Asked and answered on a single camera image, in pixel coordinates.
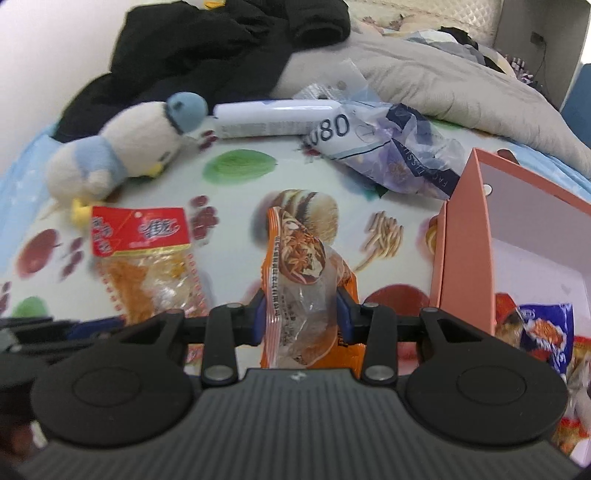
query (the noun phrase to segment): pink box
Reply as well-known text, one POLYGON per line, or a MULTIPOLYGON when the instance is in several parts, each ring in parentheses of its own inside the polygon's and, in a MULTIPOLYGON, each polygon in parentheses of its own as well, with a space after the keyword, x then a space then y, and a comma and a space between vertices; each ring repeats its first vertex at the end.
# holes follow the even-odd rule
POLYGON ((517 304, 568 302, 575 335, 591 336, 590 239, 590 204, 474 149, 438 217, 431 304, 493 333, 495 292, 517 304))

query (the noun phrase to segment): black clothing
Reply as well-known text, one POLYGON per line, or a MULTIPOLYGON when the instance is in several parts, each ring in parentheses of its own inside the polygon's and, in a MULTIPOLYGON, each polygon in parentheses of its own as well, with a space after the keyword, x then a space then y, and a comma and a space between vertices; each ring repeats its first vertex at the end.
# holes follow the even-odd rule
POLYGON ((343 0, 227 0, 211 11, 185 2, 131 10, 111 72, 90 82, 63 112, 53 138, 96 135, 120 111, 177 92, 218 103, 268 98, 291 53, 350 34, 343 0))

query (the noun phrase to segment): black cable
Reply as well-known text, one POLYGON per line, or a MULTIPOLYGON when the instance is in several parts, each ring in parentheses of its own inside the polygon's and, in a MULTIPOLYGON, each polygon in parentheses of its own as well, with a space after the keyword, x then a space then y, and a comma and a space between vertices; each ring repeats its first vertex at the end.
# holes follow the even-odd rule
POLYGON ((535 71, 533 78, 536 78, 538 76, 540 69, 542 68, 542 65, 546 61, 546 50, 548 50, 548 44, 546 43, 546 40, 544 40, 544 55, 542 56, 542 61, 540 62, 540 66, 535 71))

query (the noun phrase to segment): yellow plush foot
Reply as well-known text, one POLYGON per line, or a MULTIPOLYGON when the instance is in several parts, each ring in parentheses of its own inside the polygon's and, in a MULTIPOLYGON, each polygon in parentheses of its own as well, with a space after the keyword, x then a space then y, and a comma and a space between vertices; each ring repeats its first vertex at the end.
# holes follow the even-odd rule
POLYGON ((72 200, 72 211, 70 212, 70 219, 74 226, 81 230, 85 230, 90 225, 92 217, 92 207, 94 205, 102 205, 101 202, 85 203, 80 199, 72 200))
POLYGON ((213 10, 214 8, 218 8, 218 7, 223 7, 224 5, 226 5, 226 2, 204 2, 203 5, 205 6, 205 8, 207 8, 208 10, 213 10))

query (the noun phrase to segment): snack bag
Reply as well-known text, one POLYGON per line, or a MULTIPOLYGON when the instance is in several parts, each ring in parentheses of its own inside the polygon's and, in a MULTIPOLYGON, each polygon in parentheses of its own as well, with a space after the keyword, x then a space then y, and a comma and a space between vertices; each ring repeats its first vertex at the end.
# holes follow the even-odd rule
POLYGON ((589 434, 581 425, 579 419, 570 419, 563 417, 552 436, 554 443, 565 455, 573 453, 577 444, 584 439, 589 438, 589 434))
POLYGON ((566 380, 574 381, 573 374, 584 361, 591 359, 591 338, 576 335, 573 338, 573 357, 566 370, 566 380))
POLYGON ((168 309, 207 314, 182 208, 92 209, 92 249, 128 325, 168 309))
POLYGON ((393 192, 447 200, 466 158, 415 109, 402 103, 345 102, 304 141, 393 192))
POLYGON ((573 353, 573 306, 520 305, 524 319, 521 348, 536 358, 547 361, 566 379, 566 370, 573 353))
POLYGON ((284 209, 270 208, 267 219, 269 243, 262 265, 267 329, 261 366, 307 368, 331 351, 338 362, 336 289, 344 286, 357 300, 355 276, 334 250, 284 209))
POLYGON ((523 319, 517 304, 508 293, 495 293, 495 337, 519 348, 523 319))

